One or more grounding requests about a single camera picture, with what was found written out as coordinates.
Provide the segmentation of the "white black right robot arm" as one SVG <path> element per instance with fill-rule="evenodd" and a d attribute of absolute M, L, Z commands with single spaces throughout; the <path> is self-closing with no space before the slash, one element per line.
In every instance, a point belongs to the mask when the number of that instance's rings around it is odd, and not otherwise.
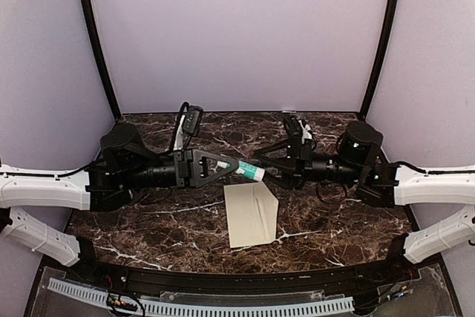
<path fill-rule="evenodd" d="M 358 200 L 374 208 L 416 203 L 458 203 L 451 216 L 416 232 L 394 238 L 379 277 L 393 283 L 418 264 L 461 243 L 474 243 L 474 167 L 423 169 L 410 163 L 379 162 L 383 135 L 362 121 L 350 122 L 337 139 L 336 153 L 316 148 L 305 123 L 285 117 L 287 139 L 259 148 L 254 156 L 279 171 L 269 180 L 284 189 L 302 189 L 306 183 L 337 183 L 354 188 Z"/>

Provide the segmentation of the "beige paper envelope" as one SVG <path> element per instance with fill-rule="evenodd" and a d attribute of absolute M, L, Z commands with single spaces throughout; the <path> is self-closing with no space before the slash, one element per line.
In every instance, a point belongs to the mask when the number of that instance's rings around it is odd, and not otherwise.
<path fill-rule="evenodd" d="M 231 249 L 272 243 L 276 238 L 278 199 L 264 182 L 223 187 Z"/>

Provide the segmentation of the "green white glue stick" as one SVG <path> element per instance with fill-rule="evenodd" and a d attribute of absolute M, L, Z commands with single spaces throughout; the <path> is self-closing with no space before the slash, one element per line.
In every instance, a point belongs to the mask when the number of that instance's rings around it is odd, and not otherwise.
<path fill-rule="evenodd" d="M 241 160 L 238 161 L 238 168 L 235 169 L 233 174 L 237 174 L 245 177 L 246 179 L 253 180 L 256 182 L 262 181 L 266 170 L 260 167 L 254 166 L 250 163 L 245 163 Z"/>

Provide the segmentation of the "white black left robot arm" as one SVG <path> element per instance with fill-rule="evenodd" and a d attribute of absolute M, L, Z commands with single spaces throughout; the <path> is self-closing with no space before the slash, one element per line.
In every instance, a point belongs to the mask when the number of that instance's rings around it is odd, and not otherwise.
<path fill-rule="evenodd" d="M 48 226 L 26 213 L 26 206 L 113 212 L 132 201 L 134 190 L 198 189 L 239 167 L 236 159 L 197 149 L 153 152 L 128 123 L 114 127 L 100 145 L 96 160 L 73 171 L 1 165 L 1 236 L 75 267 L 89 284 L 99 284 L 105 277 L 93 243 Z"/>

